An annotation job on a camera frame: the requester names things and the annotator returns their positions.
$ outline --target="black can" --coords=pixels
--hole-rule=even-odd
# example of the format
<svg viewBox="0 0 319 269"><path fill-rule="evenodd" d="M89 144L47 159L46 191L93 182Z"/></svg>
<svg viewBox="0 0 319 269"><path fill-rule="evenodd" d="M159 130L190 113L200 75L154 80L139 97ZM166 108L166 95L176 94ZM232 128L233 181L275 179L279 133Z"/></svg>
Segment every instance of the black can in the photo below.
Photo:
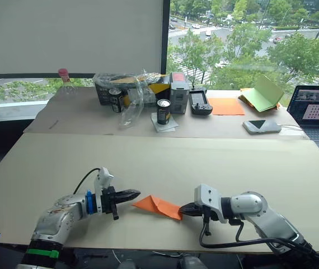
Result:
<svg viewBox="0 0 319 269"><path fill-rule="evenodd" d="M157 101L157 123L165 125L170 121L171 102L167 99Z"/></svg>
<svg viewBox="0 0 319 269"><path fill-rule="evenodd" d="M120 89L111 89L109 90L109 94L112 110L116 113L121 113L121 109L124 105L122 91Z"/></svg>

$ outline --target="plastic bag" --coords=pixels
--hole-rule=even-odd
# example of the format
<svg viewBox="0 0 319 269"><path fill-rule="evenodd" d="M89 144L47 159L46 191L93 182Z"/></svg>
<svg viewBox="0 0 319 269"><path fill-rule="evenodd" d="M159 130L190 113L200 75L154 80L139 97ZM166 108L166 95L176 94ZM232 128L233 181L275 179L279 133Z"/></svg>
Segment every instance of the plastic bag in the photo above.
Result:
<svg viewBox="0 0 319 269"><path fill-rule="evenodd" d="M148 84L155 83L161 78L159 73L147 73L145 70L140 75L134 74L96 74L93 77L98 98L102 105L110 104L108 91L113 88L120 89L124 95L128 95L129 105L121 112L121 128L135 125L140 116L145 102L155 102L154 93L148 88Z"/></svg>

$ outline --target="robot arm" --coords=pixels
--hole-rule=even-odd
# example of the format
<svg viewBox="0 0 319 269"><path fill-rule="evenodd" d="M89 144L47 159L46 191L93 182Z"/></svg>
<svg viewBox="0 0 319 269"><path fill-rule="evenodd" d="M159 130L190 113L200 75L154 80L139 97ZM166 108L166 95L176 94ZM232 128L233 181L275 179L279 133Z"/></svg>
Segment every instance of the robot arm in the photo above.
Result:
<svg viewBox="0 0 319 269"><path fill-rule="evenodd" d="M203 233L210 235L209 220L241 226L241 220L254 225L256 232L263 239L240 241L236 243L209 245L201 241L206 248L228 248L239 245L266 243L284 262L295 268L319 268L319 256L307 243L303 235L282 215L275 212L263 195L245 192L238 196L222 197L218 191L201 184L195 189L194 203L182 206L180 212L190 216L204 216Z"/></svg>
<svg viewBox="0 0 319 269"><path fill-rule="evenodd" d="M140 192L133 189L115 192L110 186L112 178L106 168L100 168L94 194L88 191L86 194L67 195L46 210L40 216L30 245L16 269L54 268L70 230L78 220L102 213L112 213L117 220L116 204L133 200Z"/></svg>

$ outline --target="smartphone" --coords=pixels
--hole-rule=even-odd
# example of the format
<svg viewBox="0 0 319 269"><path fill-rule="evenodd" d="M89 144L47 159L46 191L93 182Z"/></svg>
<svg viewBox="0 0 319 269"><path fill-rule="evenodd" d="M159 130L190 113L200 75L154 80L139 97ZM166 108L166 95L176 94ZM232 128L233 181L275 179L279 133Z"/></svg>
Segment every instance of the smartphone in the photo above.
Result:
<svg viewBox="0 0 319 269"><path fill-rule="evenodd" d="M247 120L243 122L244 128L252 135L262 133L279 133L282 130L280 125L273 120Z"/></svg>

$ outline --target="road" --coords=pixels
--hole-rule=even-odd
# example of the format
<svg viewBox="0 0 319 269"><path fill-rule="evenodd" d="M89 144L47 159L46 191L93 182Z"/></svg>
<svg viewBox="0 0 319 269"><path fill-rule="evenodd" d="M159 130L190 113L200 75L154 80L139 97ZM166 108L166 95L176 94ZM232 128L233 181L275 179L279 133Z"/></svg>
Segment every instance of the road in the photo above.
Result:
<svg viewBox="0 0 319 269"><path fill-rule="evenodd" d="M170 22L171 24L173 24L175 27L179 27L179 26L184 26L184 21L182 20L178 20L178 22ZM191 28L192 23L188 22L186 23L186 28L188 29L188 27ZM224 43L226 43L227 40L227 36L231 35L232 33L232 29L229 28L224 28L224 27L214 27L214 26L210 26L206 27L205 25L200 25L200 29L193 29L194 31L200 31L200 38L201 40L204 40L206 38L205 36L205 31L206 29L211 29L212 34L214 33L217 37L221 38L222 41ZM262 44L262 49L257 53L257 55L265 55L266 54L266 49L268 47L272 47L275 46L275 44L272 42L273 38L275 37L285 37L286 34L292 34L294 33L295 30L288 30L288 31L272 31L272 36L270 38L270 42L264 42ZM305 37L307 38L314 38L318 32L318 30L299 30L299 33L303 34ZM173 45L178 45L179 44L179 39L185 35L187 33L187 30L179 30L179 29L174 29L174 30L169 30L168 32L168 40L173 44ZM198 73L196 75L196 77L198 77L198 79L201 79L201 74ZM209 74L205 74L205 78L204 78L204 82L207 81L209 79ZM30 82L34 82L34 83L41 83L41 84L45 84L46 81L43 78L24 78L24 79L11 79L11 78L0 78L0 85L6 87L6 85L9 82L12 81L17 81L17 80L23 80L23 81L30 81ZM6 100L3 103L12 103L12 100Z"/></svg>

